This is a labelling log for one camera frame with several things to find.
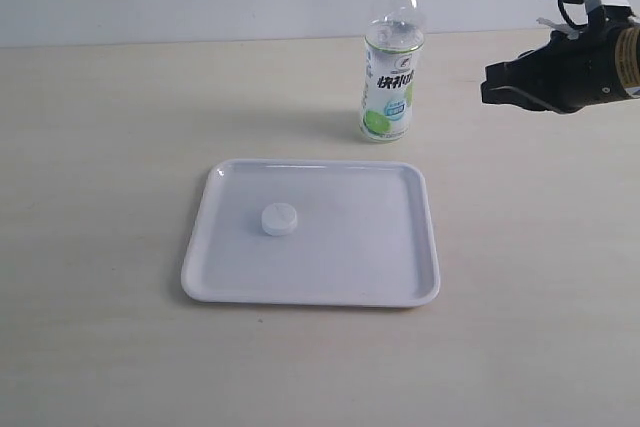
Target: lime graphic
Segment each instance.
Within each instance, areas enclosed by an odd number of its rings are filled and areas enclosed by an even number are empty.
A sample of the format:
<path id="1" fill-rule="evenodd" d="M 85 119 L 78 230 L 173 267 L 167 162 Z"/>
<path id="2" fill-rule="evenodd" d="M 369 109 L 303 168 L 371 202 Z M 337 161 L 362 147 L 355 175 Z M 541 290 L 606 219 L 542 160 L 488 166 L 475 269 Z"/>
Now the lime graphic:
<path id="1" fill-rule="evenodd" d="M 391 130 L 391 122 L 384 115 L 374 112 L 373 110 L 367 110 L 364 114 L 364 125 L 367 126 L 374 134 L 386 134 Z"/>
<path id="2" fill-rule="evenodd" d="M 409 84 L 407 90 L 404 91 L 404 98 L 407 99 L 407 105 L 413 103 L 413 82 Z"/>

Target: plastic bottle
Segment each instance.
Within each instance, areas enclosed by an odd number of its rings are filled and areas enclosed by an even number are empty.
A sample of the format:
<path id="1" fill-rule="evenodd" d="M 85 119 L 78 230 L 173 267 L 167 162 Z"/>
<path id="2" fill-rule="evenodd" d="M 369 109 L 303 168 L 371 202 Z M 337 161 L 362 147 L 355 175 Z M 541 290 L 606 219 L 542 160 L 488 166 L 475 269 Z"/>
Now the plastic bottle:
<path id="1" fill-rule="evenodd" d="M 372 18 L 365 35 L 360 129 L 371 140 L 389 142 L 402 137 L 411 122 L 425 22 L 417 0 L 376 0 Z"/>

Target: beige table surface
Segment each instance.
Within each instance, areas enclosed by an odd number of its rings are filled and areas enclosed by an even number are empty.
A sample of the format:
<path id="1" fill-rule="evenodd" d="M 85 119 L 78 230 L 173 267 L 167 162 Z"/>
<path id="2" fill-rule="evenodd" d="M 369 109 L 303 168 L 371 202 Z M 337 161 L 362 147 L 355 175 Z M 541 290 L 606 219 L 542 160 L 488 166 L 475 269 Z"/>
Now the beige table surface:
<path id="1" fill-rule="evenodd" d="M 480 102 L 483 67 L 547 35 L 429 37 L 389 145 L 358 135 L 360 39 L 0 50 L 0 425 L 640 425 L 640 102 Z M 188 300 L 234 157 L 419 167 L 440 296 Z"/>

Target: white bottle cap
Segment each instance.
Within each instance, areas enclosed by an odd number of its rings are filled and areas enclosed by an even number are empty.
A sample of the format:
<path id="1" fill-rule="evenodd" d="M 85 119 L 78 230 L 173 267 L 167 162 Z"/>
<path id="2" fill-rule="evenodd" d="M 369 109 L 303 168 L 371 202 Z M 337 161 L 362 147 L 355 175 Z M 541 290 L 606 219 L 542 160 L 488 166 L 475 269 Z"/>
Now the white bottle cap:
<path id="1" fill-rule="evenodd" d="M 269 235 L 288 235 L 298 226 L 298 214 L 289 204 L 270 204 L 262 211 L 262 228 Z"/>

